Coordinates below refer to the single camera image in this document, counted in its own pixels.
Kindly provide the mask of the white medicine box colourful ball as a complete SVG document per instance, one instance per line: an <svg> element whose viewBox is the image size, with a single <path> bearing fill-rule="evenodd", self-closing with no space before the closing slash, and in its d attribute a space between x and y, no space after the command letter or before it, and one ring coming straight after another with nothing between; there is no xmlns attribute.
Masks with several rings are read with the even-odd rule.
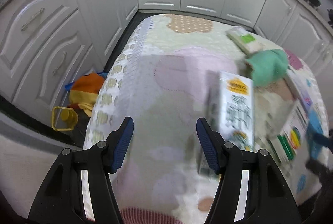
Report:
<svg viewBox="0 0 333 224"><path fill-rule="evenodd" d="M296 100L280 129L268 138L279 163L288 163L294 160L298 150L305 142L308 124L308 115L300 101Z"/></svg>

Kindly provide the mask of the blue plastic packet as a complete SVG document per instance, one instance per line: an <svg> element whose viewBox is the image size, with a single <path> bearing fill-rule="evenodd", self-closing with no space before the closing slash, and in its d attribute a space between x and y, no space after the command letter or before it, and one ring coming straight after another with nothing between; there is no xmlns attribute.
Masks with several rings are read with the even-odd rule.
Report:
<svg viewBox="0 0 333 224"><path fill-rule="evenodd" d="M318 135L323 135L323 130L318 115L314 109L310 110L308 117L309 123L306 132L308 151L310 157L316 160L318 159L319 154L322 150L322 145L317 144L314 140L314 137Z"/></svg>

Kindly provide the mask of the green cloth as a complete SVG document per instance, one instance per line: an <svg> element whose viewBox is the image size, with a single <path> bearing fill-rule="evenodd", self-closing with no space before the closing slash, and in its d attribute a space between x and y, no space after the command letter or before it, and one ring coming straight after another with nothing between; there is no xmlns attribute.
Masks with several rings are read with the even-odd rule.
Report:
<svg viewBox="0 0 333 224"><path fill-rule="evenodd" d="M288 69L287 54L281 49L259 51L245 60L256 88L279 81Z"/></svg>

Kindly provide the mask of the green white tissue pack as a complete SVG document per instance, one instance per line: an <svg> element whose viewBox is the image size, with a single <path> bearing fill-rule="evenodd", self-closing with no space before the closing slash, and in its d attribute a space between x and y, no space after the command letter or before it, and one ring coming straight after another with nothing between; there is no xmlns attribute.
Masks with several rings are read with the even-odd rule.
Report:
<svg viewBox="0 0 333 224"><path fill-rule="evenodd" d="M226 31L226 35L246 54L252 55L263 50L263 44L245 30L242 26L235 26Z"/></svg>

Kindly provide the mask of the grey printed wrapper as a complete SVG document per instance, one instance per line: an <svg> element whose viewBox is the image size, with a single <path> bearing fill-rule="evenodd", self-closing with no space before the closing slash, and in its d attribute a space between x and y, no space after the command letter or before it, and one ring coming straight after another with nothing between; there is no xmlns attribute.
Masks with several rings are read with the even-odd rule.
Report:
<svg viewBox="0 0 333 224"><path fill-rule="evenodd" d="M307 91L306 86L302 83L301 79L296 75L294 71L288 69L285 76L285 82L290 88L294 97L299 99L305 112L309 113L312 108L313 102Z"/></svg>

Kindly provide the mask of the white kitchen cabinets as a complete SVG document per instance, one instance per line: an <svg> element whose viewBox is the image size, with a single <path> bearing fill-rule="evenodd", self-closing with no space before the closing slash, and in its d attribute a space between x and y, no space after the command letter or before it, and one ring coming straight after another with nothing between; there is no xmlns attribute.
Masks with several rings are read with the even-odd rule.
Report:
<svg viewBox="0 0 333 224"><path fill-rule="evenodd" d="M1 95L49 124L84 54L107 61L137 11L204 15L253 28L299 55L332 115L332 29L304 0L1 0Z"/></svg>

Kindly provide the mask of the yellow plastic container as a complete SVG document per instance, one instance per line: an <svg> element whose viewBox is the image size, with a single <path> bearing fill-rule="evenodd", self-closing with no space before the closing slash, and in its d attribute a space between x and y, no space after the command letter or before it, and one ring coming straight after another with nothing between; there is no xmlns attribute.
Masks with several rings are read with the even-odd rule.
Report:
<svg viewBox="0 0 333 224"><path fill-rule="evenodd" d="M59 117L63 124L64 128L59 128L57 126L56 117ZM68 107L54 107L51 114L51 127L54 131L72 131L78 123L78 114L74 111L73 108Z"/></svg>

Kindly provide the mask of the orange yellow bag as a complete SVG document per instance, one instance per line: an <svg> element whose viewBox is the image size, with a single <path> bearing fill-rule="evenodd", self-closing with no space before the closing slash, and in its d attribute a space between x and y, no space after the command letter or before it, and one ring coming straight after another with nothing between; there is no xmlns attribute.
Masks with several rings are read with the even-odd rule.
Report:
<svg viewBox="0 0 333 224"><path fill-rule="evenodd" d="M84 111L91 117L97 97L104 84L105 78L97 73L90 73L81 76L76 81L65 85L65 90L69 92L68 108Z"/></svg>

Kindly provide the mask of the patterned quilted tablecloth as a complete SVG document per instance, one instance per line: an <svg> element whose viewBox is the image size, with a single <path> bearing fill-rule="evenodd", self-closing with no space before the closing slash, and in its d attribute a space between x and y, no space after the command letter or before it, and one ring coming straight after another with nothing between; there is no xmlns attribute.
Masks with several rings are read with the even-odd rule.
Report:
<svg viewBox="0 0 333 224"><path fill-rule="evenodd" d="M241 74L246 55L227 24L183 15L143 19L115 60L86 130L90 148L126 116L134 134L110 176L124 223L203 223L219 179L198 173L196 121L219 72Z"/></svg>

